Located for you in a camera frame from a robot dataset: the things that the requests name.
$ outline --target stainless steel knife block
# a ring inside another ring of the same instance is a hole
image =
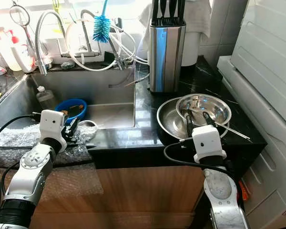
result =
[[[176,92],[181,70],[185,27],[150,23],[150,90]]]

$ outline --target wooden cabinet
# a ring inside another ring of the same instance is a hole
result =
[[[40,201],[30,228],[184,228],[192,222],[204,181],[201,169],[186,166],[98,169],[97,174],[103,194]]]

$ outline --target white appliance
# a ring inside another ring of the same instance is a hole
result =
[[[286,227],[286,0],[249,0],[233,54],[217,67],[268,143],[243,177],[250,227]]]

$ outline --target stainless steel sink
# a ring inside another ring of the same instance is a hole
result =
[[[25,77],[0,104],[0,126],[18,116],[40,111],[36,100],[39,85],[50,89],[61,102],[81,98],[87,102],[85,120],[94,121],[100,129],[134,126],[134,70],[109,69],[102,72],[70,71],[48,72],[47,76],[33,73]],[[22,121],[14,127],[28,125]]]

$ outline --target white cloth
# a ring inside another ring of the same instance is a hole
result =
[[[158,17],[161,17],[161,9],[158,7]],[[165,17],[169,17],[169,1],[165,9]],[[142,40],[142,48],[149,49],[149,23],[152,18],[152,4],[148,4],[141,15],[139,21],[145,27],[145,33]],[[209,0],[187,0],[184,8],[184,20],[186,22],[187,32],[201,32],[203,39],[210,37],[211,30],[211,6]]]

